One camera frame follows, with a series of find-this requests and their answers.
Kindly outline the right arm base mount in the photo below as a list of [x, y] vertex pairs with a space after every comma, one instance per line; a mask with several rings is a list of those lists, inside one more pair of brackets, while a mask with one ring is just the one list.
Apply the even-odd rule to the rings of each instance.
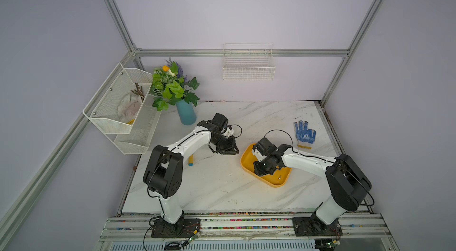
[[316, 213], [310, 217], [293, 217], [292, 226], [297, 237], [311, 236], [334, 236], [340, 237], [342, 229], [336, 219], [331, 224], [325, 224], [320, 220]]

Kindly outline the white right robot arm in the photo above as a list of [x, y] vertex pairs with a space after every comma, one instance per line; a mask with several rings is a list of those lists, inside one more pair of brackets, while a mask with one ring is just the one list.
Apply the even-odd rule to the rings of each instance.
[[348, 211], [356, 211], [372, 188], [361, 168], [346, 154], [318, 156], [288, 144], [276, 146], [266, 137], [251, 145], [245, 154], [253, 158], [253, 173], [258, 178], [274, 176], [286, 168], [325, 178], [331, 195], [312, 214], [313, 220], [323, 226], [329, 226]]

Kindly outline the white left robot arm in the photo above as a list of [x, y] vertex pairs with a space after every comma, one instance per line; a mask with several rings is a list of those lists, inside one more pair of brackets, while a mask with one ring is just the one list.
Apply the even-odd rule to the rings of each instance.
[[175, 225], [183, 218], [184, 212], [173, 196], [182, 184], [185, 161], [205, 146], [215, 154], [239, 154], [232, 126], [221, 113], [216, 113], [209, 121], [199, 122], [183, 139], [152, 149], [143, 182], [147, 191], [159, 199], [160, 217], [165, 223]]

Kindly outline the yellow plastic storage box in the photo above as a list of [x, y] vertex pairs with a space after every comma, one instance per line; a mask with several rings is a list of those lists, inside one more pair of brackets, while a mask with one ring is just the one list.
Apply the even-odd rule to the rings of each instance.
[[257, 180], [260, 180], [272, 188], [279, 188], [283, 186], [287, 182], [292, 169], [289, 167], [284, 167], [280, 170], [276, 170], [273, 175], [256, 175], [254, 173], [254, 162], [257, 161], [257, 158], [252, 152], [253, 146], [254, 143], [250, 144], [241, 156], [240, 163], [242, 169], [247, 172], [247, 174], [255, 177]]

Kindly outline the blue dotted work glove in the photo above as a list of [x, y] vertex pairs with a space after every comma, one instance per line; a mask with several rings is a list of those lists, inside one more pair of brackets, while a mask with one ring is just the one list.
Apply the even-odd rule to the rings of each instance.
[[294, 122], [294, 131], [298, 147], [310, 150], [315, 142], [317, 132], [309, 127], [308, 121]]

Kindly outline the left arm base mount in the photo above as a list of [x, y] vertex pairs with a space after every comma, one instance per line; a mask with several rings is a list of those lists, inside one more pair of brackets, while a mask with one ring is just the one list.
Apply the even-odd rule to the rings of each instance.
[[200, 218], [186, 218], [185, 214], [175, 224], [168, 223], [161, 217], [150, 220], [151, 238], [190, 238], [201, 229]]

